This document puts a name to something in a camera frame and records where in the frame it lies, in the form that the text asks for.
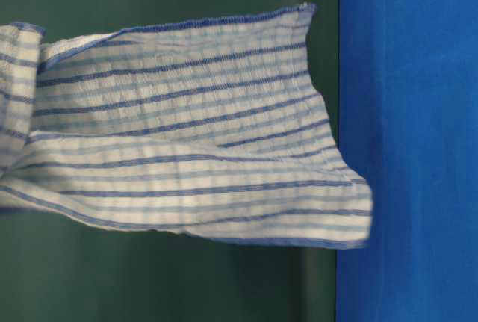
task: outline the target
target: dark green wall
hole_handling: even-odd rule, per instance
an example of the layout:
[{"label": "dark green wall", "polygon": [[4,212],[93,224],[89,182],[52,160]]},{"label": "dark green wall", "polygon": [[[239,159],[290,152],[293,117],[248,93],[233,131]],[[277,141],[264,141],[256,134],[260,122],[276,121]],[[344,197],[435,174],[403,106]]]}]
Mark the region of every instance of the dark green wall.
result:
[{"label": "dark green wall", "polygon": [[[334,133],[338,0],[2,0],[0,25],[46,41],[312,1],[311,76]],[[107,232],[65,217],[0,215],[0,321],[333,321],[335,252]]]}]

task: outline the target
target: blue thread edge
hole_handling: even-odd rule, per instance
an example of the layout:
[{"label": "blue thread edge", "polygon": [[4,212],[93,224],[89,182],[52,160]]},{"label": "blue thread edge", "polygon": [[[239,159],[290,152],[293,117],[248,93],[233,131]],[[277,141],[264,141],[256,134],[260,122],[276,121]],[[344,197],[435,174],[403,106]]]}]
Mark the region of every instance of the blue thread edge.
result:
[{"label": "blue thread edge", "polygon": [[173,30],[185,30],[190,28],[211,27],[214,25],[254,23],[254,22],[261,22],[261,21],[267,21],[269,19],[274,19],[283,14],[292,13],[292,12],[307,12],[308,11],[314,14],[316,10],[317,10],[316,4],[305,2],[293,7],[284,7],[272,12],[260,13],[260,14],[254,14],[254,15],[249,14],[249,15],[243,15],[243,16],[223,16],[223,17],[217,17],[217,18],[190,19],[190,20],[178,22],[178,23],[164,23],[160,25],[147,25],[143,27],[123,28],[116,33],[112,33],[110,36],[106,38],[101,38],[99,40],[91,41],[83,46],[75,47],[75,48],[69,49],[66,52],[62,52],[53,56],[47,61],[44,61],[41,64],[39,64],[37,74],[41,74],[42,72],[47,70],[49,67],[56,64],[58,61],[62,61],[63,59],[72,57],[73,55],[81,53],[85,49],[96,46],[97,44],[100,44],[102,42],[111,40],[112,38],[118,37],[119,35],[125,34],[125,33],[164,32],[164,31],[173,31]]}]

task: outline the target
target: blue surface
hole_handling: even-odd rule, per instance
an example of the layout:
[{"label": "blue surface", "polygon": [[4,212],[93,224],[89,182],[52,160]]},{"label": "blue surface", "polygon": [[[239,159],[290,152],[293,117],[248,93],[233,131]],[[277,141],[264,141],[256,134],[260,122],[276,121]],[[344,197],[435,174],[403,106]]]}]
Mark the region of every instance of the blue surface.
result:
[{"label": "blue surface", "polygon": [[478,1],[340,0],[340,148],[375,196],[337,321],[478,321]]}]

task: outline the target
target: cloth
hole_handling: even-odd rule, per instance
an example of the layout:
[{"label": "cloth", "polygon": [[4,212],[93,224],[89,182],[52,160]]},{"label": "cloth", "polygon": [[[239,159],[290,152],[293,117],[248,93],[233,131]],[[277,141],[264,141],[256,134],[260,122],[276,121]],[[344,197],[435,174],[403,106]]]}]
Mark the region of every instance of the cloth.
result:
[{"label": "cloth", "polygon": [[371,196],[308,74],[315,6],[40,45],[0,28],[0,204],[103,229],[361,247]]},{"label": "cloth", "polygon": [[374,210],[337,321],[478,321],[478,1],[340,8],[340,148]]}]

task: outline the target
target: striped cloth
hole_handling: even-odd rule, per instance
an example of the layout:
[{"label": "striped cloth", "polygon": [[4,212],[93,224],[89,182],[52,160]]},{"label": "striped cloth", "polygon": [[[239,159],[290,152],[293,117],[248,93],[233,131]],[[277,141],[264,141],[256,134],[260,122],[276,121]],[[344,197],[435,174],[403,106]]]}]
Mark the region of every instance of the striped cloth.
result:
[{"label": "striped cloth", "polygon": [[308,74],[314,10],[42,45],[35,25],[0,27],[0,205],[103,229],[362,246],[370,189]]}]

